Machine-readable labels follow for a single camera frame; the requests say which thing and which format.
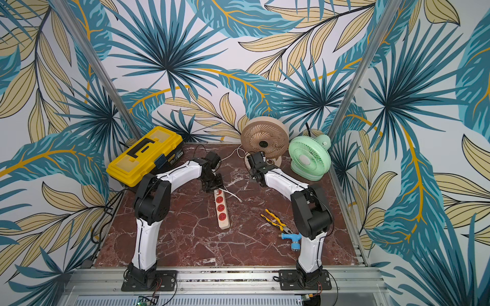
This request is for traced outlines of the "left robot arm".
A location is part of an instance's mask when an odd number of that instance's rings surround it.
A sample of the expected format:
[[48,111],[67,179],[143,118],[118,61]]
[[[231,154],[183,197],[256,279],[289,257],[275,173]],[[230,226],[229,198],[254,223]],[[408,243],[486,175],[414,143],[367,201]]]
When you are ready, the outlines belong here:
[[134,203],[137,223],[135,252],[125,271],[123,291],[150,291],[162,282],[156,272],[156,247],[160,226],[170,211],[171,195],[195,179],[201,181],[202,190],[206,193],[223,187],[222,175],[214,172],[221,160],[217,153],[208,152],[205,157],[190,159],[168,172],[143,177]]

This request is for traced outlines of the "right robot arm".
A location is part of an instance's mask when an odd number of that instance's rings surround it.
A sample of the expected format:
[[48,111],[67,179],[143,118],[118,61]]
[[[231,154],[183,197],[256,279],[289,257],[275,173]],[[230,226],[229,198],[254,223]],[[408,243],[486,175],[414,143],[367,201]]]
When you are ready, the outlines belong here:
[[334,225],[324,190],[289,176],[273,164],[264,153],[256,152],[246,158],[251,177],[263,187],[269,187],[291,201],[293,220],[301,235],[301,250],[296,264],[296,283],[302,288],[314,286],[324,272],[322,250],[324,240]]

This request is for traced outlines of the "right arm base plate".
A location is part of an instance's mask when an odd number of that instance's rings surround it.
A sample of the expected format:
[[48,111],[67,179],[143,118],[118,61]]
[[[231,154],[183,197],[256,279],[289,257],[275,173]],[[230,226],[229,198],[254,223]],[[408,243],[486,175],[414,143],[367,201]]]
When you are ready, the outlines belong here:
[[331,290],[330,276],[326,270],[317,270],[304,274],[298,269],[280,270],[273,279],[279,283],[282,291],[325,291]]

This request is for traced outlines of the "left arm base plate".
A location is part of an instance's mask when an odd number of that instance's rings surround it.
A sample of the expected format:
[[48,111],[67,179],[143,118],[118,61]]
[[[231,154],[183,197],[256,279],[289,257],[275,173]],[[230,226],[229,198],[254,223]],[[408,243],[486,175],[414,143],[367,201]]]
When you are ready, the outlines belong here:
[[127,272],[122,283],[122,292],[170,292],[176,289],[175,270],[155,270],[146,274],[134,270]]

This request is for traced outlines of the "beige red power strip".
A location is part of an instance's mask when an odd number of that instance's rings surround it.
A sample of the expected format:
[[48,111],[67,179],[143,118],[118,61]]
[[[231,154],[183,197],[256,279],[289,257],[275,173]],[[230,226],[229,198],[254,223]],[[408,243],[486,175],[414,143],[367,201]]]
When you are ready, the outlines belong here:
[[221,230],[227,230],[230,228],[230,219],[227,210],[225,193],[221,189],[214,190],[214,199],[218,226]]

